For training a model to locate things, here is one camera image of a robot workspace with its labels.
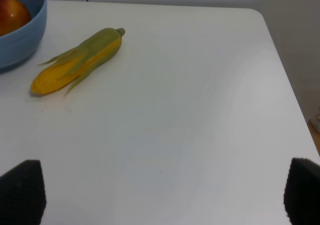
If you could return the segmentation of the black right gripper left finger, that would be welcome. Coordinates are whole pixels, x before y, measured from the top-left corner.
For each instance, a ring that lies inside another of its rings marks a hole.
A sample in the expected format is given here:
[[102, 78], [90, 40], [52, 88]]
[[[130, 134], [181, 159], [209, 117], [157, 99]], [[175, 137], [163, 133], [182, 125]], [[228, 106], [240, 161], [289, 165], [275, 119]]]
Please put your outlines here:
[[25, 160], [0, 177], [0, 223], [39, 225], [47, 199], [41, 162]]

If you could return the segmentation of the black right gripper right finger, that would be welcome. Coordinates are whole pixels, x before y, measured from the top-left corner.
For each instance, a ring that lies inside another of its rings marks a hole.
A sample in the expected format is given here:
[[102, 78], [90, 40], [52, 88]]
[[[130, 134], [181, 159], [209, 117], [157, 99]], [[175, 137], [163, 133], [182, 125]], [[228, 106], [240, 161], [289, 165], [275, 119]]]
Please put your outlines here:
[[291, 160], [283, 204], [292, 225], [320, 223], [320, 166], [306, 158]]

